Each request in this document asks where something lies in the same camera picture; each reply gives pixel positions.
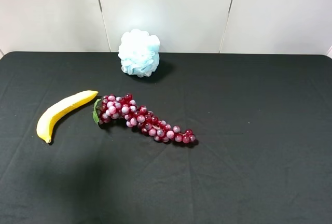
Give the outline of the yellow banana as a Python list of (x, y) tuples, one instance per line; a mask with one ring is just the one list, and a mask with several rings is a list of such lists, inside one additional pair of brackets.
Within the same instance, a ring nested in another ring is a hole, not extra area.
[(98, 92), (86, 90), (66, 97), (49, 107), (40, 117), (36, 127), (39, 138), (49, 144), (52, 141), (52, 132), (56, 123), (71, 111), (89, 103), (97, 96)]

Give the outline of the black tablecloth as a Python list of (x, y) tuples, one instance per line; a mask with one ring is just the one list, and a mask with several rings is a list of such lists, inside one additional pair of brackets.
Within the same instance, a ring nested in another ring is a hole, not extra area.
[[(331, 59), (163, 53), (149, 78), (115, 53), (1, 59), (1, 223), (331, 223)], [(84, 90), (131, 93), (195, 145), (163, 144), (93, 105), (36, 135)]]

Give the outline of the light blue bath loofah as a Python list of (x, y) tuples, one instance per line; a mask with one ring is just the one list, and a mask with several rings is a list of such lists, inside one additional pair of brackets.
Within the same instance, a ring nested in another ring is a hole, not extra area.
[(121, 70), (140, 78), (151, 76), (159, 65), (159, 47), (159, 38), (147, 31), (132, 29), (125, 32), (118, 50)]

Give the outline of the red grape bunch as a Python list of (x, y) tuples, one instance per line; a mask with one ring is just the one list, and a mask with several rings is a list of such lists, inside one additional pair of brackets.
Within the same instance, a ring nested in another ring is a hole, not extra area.
[(178, 125), (170, 125), (160, 120), (145, 105), (137, 105), (132, 94), (125, 96), (105, 95), (95, 101), (93, 119), (102, 126), (112, 120), (124, 119), (126, 126), (137, 128), (142, 134), (152, 137), (157, 142), (190, 144), (197, 141), (191, 129), (182, 130)]

